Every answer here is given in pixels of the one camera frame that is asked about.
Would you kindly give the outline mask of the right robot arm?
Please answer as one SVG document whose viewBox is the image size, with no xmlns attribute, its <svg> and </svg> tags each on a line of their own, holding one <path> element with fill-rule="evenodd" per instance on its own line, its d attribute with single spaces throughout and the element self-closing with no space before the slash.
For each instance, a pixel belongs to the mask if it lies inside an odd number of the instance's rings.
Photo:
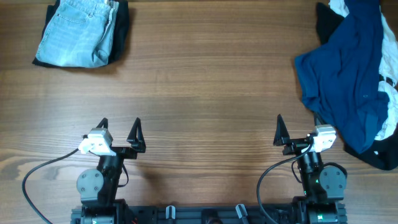
<svg viewBox="0 0 398 224">
<path fill-rule="evenodd" d="M 277 116 L 275 146 L 284 146 L 283 155 L 293 155 L 300 172 L 304 196 L 294 197 L 282 223 L 344 224 L 348 221 L 344 199 L 348 173 L 337 163 L 322 161 L 321 152 L 330 149 L 336 131 L 329 124 L 315 119 L 315 129 L 304 138 L 290 137 L 281 115 Z"/>
</svg>

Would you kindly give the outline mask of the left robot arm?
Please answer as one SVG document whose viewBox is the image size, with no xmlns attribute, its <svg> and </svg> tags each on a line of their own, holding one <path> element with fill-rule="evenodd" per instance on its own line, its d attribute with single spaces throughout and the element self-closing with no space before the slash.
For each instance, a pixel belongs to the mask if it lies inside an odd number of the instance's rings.
<svg viewBox="0 0 398 224">
<path fill-rule="evenodd" d="M 83 154 L 99 157 L 95 169 L 83 171 L 76 181 L 80 193 L 81 210 L 73 210 L 72 223 L 127 224 L 137 223 L 137 217 L 124 199 L 116 199 L 124 160 L 136 159 L 146 151 L 141 120 L 136 118 L 126 139 L 128 147 L 113 146 L 113 137 L 108 131 L 108 119 L 103 118 L 97 127 L 83 137 L 78 149 Z"/>
</svg>

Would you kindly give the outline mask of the dark blue polo shirt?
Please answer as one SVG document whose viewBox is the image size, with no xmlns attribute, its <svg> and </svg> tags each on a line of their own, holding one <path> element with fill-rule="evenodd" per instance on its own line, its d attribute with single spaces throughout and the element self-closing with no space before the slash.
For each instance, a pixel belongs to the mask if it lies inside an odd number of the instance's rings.
<svg viewBox="0 0 398 224">
<path fill-rule="evenodd" d="M 302 102 L 339 130 L 358 154 L 387 119 L 389 97 L 378 90 L 383 28 L 379 1 L 346 1 L 349 14 L 327 43 L 295 58 Z"/>
</svg>

